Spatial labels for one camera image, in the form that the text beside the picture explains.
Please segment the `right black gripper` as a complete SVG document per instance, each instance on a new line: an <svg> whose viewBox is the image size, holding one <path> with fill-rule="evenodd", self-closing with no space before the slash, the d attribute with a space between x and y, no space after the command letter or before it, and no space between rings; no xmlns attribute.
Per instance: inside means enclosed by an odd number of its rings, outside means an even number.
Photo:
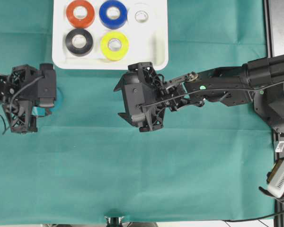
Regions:
<svg viewBox="0 0 284 227"><path fill-rule="evenodd" d="M165 107L149 106L157 102L164 77L157 74L152 63L140 62L128 66L114 92L122 90L124 113L118 115L140 132L156 131L163 128Z"/></svg>

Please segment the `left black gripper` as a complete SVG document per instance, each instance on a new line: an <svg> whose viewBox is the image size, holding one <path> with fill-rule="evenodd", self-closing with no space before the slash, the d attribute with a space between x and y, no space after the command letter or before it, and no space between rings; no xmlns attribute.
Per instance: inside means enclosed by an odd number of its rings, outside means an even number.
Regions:
<svg viewBox="0 0 284 227"><path fill-rule="evenodd" d="M7 93L3 97L2 108L11 132L37 132L36 117L32 116L36 103L33 88L41 78L38 70L29 65L14 67L12 73L6 76Z"/></svg>

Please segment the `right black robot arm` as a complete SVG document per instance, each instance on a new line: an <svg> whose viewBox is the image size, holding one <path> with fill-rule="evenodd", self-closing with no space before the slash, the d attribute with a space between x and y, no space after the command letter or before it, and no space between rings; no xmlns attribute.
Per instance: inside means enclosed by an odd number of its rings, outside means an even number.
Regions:
<svg viewBox="0 0 284 227"><path fill-rule="evenodd" d="M172 80L156 73L151 62L140 62L128 66L114 90L123 95L125 111L120 117L141 132L161 129L166 109L202 107L208 101L226 106L252 103L272 130L284 133L284 55Z"/></svg>

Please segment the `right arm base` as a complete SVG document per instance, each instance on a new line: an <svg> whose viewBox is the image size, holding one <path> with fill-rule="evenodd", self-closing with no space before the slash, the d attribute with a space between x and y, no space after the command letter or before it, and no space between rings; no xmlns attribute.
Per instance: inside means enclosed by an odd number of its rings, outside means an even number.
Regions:
<svg viewBox="0 0 284 227"><path fill-rule="evenodd" d="M284 83L259 91L253 106L258 116L276 133L284 133Z"/></svg>

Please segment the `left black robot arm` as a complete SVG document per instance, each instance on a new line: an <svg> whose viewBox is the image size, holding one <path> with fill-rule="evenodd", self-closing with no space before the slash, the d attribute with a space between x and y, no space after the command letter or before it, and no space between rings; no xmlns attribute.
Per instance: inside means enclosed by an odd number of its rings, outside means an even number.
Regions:
<svg viewBox="0 0 284 227"><path fill-rule="evenodd" d="M0 106L3 109L4 133L37 132L37 118L32 115L37 102L35 88L42 73L29 65L14 67L9 75L0 74Z"/></svg>

